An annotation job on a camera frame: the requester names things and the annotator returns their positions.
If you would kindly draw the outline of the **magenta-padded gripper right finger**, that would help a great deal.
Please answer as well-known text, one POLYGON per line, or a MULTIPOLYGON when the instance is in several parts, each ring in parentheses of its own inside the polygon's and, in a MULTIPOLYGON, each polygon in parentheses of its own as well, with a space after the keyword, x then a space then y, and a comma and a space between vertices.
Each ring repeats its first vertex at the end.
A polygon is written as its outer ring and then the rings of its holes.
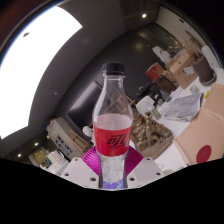
POLYGON ((129 147, 126 156, 125 174, 128 189, 143 187, 164 177, 163 172, 151 157, 143 157, 133 147, 129 147))

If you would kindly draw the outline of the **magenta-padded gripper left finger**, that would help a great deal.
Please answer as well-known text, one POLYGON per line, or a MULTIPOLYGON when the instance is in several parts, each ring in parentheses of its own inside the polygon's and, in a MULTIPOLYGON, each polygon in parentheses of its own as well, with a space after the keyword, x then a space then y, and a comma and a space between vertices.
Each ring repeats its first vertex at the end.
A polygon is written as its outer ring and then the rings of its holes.
POLYGON ((74 157, 61 177, 84 188, 98 189, 100 160, 96 149, 92 147, 81 158, 74 157))

